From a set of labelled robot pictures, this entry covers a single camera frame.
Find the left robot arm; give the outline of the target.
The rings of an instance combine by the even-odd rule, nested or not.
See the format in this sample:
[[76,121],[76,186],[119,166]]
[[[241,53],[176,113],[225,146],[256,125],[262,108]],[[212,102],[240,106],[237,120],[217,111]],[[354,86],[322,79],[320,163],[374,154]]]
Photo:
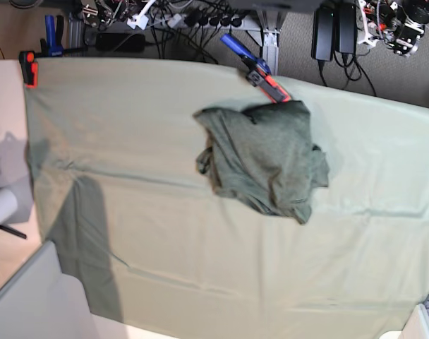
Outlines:
[[381,42],[401,57],[418,50],[429,24],[429,1],[359,1],[358,8],[362,28],[357,44],[372,49]]

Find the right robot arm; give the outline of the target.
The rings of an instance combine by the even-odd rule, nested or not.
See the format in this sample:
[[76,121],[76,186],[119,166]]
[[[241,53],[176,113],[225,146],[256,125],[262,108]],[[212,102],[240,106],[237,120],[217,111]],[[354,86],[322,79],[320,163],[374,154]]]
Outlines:
[[148,12],[155,0],[96,0],[81,1],[78,17],[91,28],[106,30],[115,23],[124,23],[131,29],[144,30],[149,22]]

